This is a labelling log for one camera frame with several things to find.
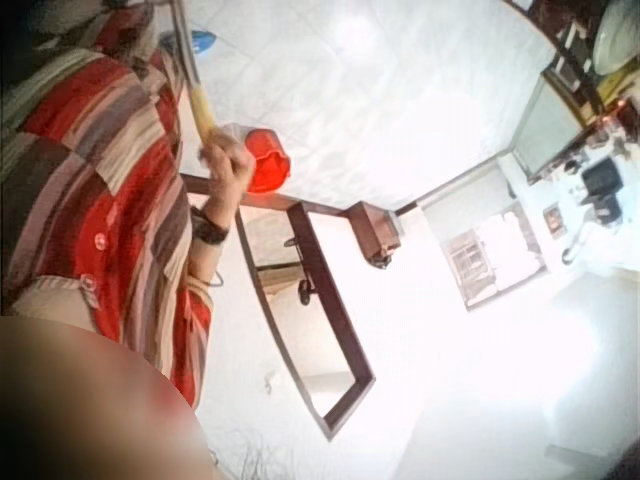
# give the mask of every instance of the striped shirt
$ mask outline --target striped shirt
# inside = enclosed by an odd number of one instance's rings
[[[186,274],[183,79],[152,20],[149,5],[105,12],[30,54],[3,91],[3,308],[78,289],[95,329],[195,406],[212,304]]]

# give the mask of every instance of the cabinet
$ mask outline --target cabinet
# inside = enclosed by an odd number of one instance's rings
[[[400,237],[391,215],[391,212],[365,202],[356,203],[345,212],[364,258],[377,268],[386,268],[393,252],[400,247]]]

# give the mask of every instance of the blue object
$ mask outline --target blue object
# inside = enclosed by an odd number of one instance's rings
[[[191,30],[191,45],[193,51],[196,53],[202,53],[209,50],[216,41],[215,34],[211,32],[205,32],[202,30]],[[160,44],[170,52],[176,50],[176,35],[173,32],[166,32],[160,37]]]
[[[216,41],[216,36],[211,32],[203,32],[201,30],[191,31],[191,43],[193,44],[193,51],[196,53],[209,50]]]

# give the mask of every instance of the window frame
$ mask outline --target window frame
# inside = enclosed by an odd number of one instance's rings
[[[490,274],[491,274],[491,278],[493,279],[493,284],[495,285],[496,283],[496,276],[495,276],[495,271],[494,271],[494,267],[491,265],[490,260],[488,258],[488,256],[486,255],[486,253],[484,252],[484,246],[482,244],[482,241],[478,235],[478,233],[476,232],[477,229],[477,225],[474,226],[473,228],[469,229],[468,231],[454,237],[451,238],[449,240],[446,240],[445,242],[442,243],[441,248],[442,248],[442,252],[444,253],[446,259],[447,259],[447,263],[449,264],[449,268],[451,269],[455,279],[456,279],[456,285],[458,286],[458,290],[460,290],[460,296],[462,297],[463,303],[465,308],[467,309],[467,311],[472,311],[475,308],[478,308],[482,305],[485,305],[487,302],[490,302],[492,300],[495,300],[496,298],[500,298],[501,296],[515,290],[516,288],[530,282],[531,280],[533,280],[534,278],[537,278],[539,275],[542,274],[546,274],[548,272],[547,269],[547,265],[546,262],[544,261],[544,257],[542,255],[542,252],[540,250],[540,245],[537,242],[537,239],[535,238],[535,234],[533,233],[533,229],[531,227],[531,224],[529,222],[529,219],[526,216],[526,213],[524,212],[524,209],[522,208],[522,205],[520,204],[520,202],[516,201],[513,202],[509,207],[505,208],[504,210],[496,213],[495,215],[501,215],[504,217],[504,215],[506,215],[507,213],[513,213],[516,218],[518,219],[518,223],[520,225],[520,230],[522,231],[522,235],[525,238],[526,242],[527,242],[527,246],[529,247],[529,251],[535,253],[538,256],[538,259],[540,261],[540,268],[532,273],[531,275],[529,275],[528,277],[514,283],[513,285],[510,285],[506,288],[503,288],[502,290],[497,290],[496,293],[488,296],[487,298],[484,298],[482,300],[479,300],[475,303],[472,303],[471,305],[469,305],[469,302],[472,301],[473,299],[471,298],[467,298],[467,290],[470,288],[470,284],[465,284],[465,282],[463,281],[462,278],[462,272],[459,271],[458,269],[458,265],[454,260],[454,255],[455,253],[457,253],[458,251],[462,250],[462,247],[455,247],[454,245],[457,243],[462,243],[460,241],[460,239],[462,239],[463,237],[468,237],[467,240],[467,244],[471,244],[471,243],[475,243],[478,246],[478,250],[482,253],[483,255],[483,262],[484,265],[488,268]]]

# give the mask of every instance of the skin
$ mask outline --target skin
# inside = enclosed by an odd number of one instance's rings
[[[167,378],[59,322],[0,319],[0,433],[3,478],[225,480]]]
[[[202,211],[213,223],[229,229],[253,177],[256,160],[243,144],[220,129],[211,133],[209,141],[200,151],[200,157],[211,172],[210,197]],[[189,251],[189,274],[210,283],[221,252],[219,245],[207,245],[194,239]]]

